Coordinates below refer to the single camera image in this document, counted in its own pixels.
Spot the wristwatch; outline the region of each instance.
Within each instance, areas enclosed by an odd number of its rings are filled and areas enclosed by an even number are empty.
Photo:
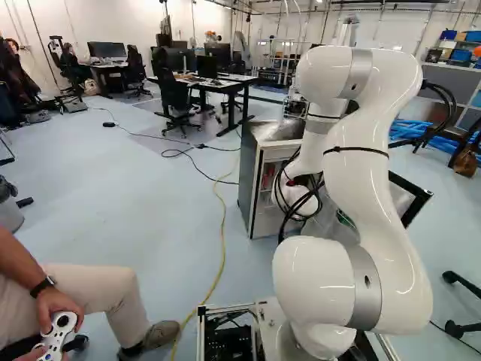
[[[47,276],[42,282],[40,282],[37,286],[33,287],[33,289],[30,291],[30,296],[32,296],[34,299],[37,298],[38,294],[45,290],[47,287],[54,287],[56,284],[56,281],[53,279],[52,276]]]

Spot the beige trousers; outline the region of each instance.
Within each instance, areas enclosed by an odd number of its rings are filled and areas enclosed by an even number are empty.
[[[150,325],[137,277],[130,268],[47,265],[44,269],[55,278],[56,287],[82,306],[86,314],[105,312],[122,347],[142,341]],[[35,300],[29,291],[0,275],[0,350],[39,332]]]

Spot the game controller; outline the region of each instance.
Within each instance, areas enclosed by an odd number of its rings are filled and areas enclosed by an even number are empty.
[[[37,361],[62,361],[62,348],[68,342],[67,336],[74,333],[77,315],[74,312],[53,314],[52,329],[46,335],[41,332],[42,342],[33,348],[46,347],[47,352]]]

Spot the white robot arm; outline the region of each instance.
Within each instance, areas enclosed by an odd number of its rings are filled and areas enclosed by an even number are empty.
[[[296,77],[312,103],[337,98],[359,105],[327,135],[308,120],[298,158],[278,175],[292,205],[307,188],[287,181],[323,171],[330,198],[359,233],[355,247],[287,238],[274,255],[276,296],[295,338],[310,355],[330,359],[350,346],[353,329],[407,334],[431,316],[431,285],[393,205],[387,154],[389,128],[417,94],[422,70],[406,53],[328,46],[309,50]],[[312,197],[298,212],[316,208]]]

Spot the extension cord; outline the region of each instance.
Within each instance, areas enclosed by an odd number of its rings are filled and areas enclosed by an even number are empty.
[[[224,234],[224,228],[225,228],[225,216],[226,216],[226,213],[227,213],[227,206],[225,205],[224,198],[217,192],[217,184],[219,184],[219,182],[222,181],[224,178],[227,178],[229,175],[234,173],[235,169],[237,168],[237,164],[239,162],[239,157],[240,156],[236,157],[236,160],[235,160],[234,166],[232,167],[232,170],[229,173],[218,177],[216,179],[215,183],[213,184],[213,192],[216,195],[216,197],[220,200],[220,202],[222,203],[222,212],[223,212],[222,222],[220,223],[220,241],[221,241],[221,247],[222,247],[222,259],[221,259],[219,271],[217,272],[217,275],[214,278],[213,283],[210,286],[210,289],[207,292],[207,295],[205,296],[204,300],[201,303],[199,303],[192,310],[192,312],[186,317],[186,319],[180,325],[179,335],[182,335],[182,331],[186,328],[187,323],[189,323],[189,321],[192,319],[194,314],[196,314],[197,307],[205,305],[205,302],[207,302],[207,300],[210,298],[210,296],[212,296],[212,293],[216,289],[217,284],[219,283],[220,278],[222,276],[222,273],[224,272],[224,265],[225,265],[225,234]],[[175,339],[174,346],[172,347],[171,361],[175,361],[175,354],[177,352],[177,346],[179,344],[179,340],[180,340],[179,338]]]

